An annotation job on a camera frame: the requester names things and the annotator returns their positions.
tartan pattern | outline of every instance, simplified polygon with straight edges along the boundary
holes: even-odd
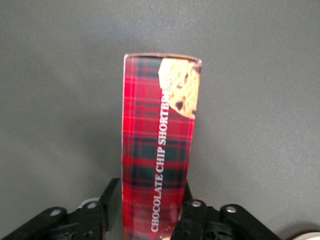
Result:
[[[159,231],[151,231],[162,89],[159,57],[125,57],[122,109],[123,239],[170,237],[182,205],[194,120],[169,109]]]

metal bolt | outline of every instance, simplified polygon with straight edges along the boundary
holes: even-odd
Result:
[[[227,211],[228,213],[234,214],[234,213],[237,212],[237,209],[236,209],[235,207],[233,207],[233,206],[227,206],[227,207],[226,207],[226,211]]]
[[[50,213],[50,216],[53,217],[53,216],[56,216],[56,215],[58,215],[58,214],[60,214],[60,213],[61,213],[61,210],[60,210],[60,209],[55,209],[55,210],[53,210],[53,211]]]
[[[194,207],[196,207],[196,208],[198,208],[198,207],[201,206],[201,202],[198,201],[198,200],[194,200],[194,201],[191,203],[191,205],[194,206]]]
[[[86,206],[88,209],[93,209],[97,206],[97,203],[92,201],[88,206]]]

white object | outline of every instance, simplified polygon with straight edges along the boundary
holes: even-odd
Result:
[[[302,234],[293,240],[320,240],[320,232],[309,232]]]

gray wall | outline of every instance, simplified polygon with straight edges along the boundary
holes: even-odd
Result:
[[[203,61],[194,195],[282,239],[319,229],[319,1],[2,0],[0,238],[120,176],[133,52]]]

red tartan box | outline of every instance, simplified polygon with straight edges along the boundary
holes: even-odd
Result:
[[[124,57],[122,200],[125,240],[170,239],[182,205],[201,61],[138,53]]]

